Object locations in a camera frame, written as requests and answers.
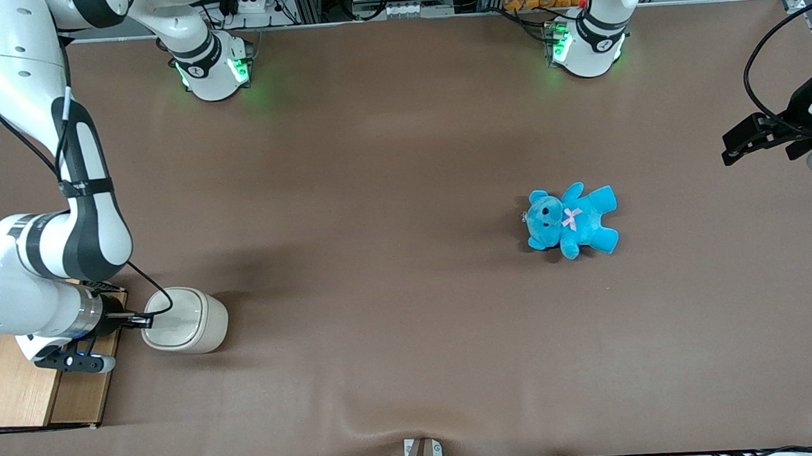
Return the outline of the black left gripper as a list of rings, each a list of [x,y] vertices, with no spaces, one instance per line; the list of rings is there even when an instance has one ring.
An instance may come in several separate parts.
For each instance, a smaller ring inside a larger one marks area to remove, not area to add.
[[[786,147],[786,155],[789,160],[798,160],[806,153],[812,152],[812,115],[803,115],[797,119],[787,121],[793,138]],[[733,166],[742,157],[750,153],[758,152],[762,149],[771,149],[768,142],[748,142],[735,146],[727,145],[722,152],[722,161],[726,167]]]

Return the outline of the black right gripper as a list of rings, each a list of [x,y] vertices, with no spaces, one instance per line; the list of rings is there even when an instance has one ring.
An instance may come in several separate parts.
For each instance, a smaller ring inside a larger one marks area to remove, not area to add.
[[[99,336],[101,338],[112,335],[120,328],[143,330],[153,327],[152,314],[131,312],[125,316],[119,316],[119,314],[127,312],[121,300],[112,294],[99,295],[99,299],[102,301],[102,315],[99,319]]]

